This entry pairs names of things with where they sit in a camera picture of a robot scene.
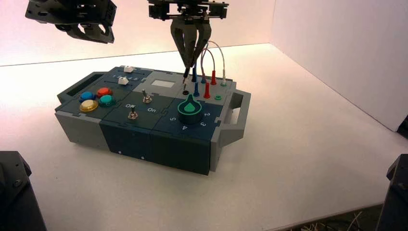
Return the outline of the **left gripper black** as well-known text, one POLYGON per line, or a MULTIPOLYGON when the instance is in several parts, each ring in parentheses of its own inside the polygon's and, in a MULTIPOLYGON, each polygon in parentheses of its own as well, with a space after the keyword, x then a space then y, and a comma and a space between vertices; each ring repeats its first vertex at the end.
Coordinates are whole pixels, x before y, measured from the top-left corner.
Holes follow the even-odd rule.
POLYGON ((72 38, 113 43, 115 38, 110 27, 117 6, 111 0, 30 0, 25 17, 40 23, 55 24, 60 31, 72 38), (91 37, 94 26, 95 39, 91 37))

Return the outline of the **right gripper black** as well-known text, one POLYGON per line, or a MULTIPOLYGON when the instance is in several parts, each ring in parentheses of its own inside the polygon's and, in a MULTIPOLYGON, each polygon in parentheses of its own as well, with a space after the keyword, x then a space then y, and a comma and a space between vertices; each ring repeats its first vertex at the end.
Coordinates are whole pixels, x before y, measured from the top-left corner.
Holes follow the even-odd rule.
POLYGON ((153 19, 172 20, 170 31, 186 68, 193 67, 212 33, 209 21, 186 24, 184 19, 227 17, 226 2, 215 0, 149 0, 149 16, 153 19), (195 43, 195 31, 198 39, 195 43))

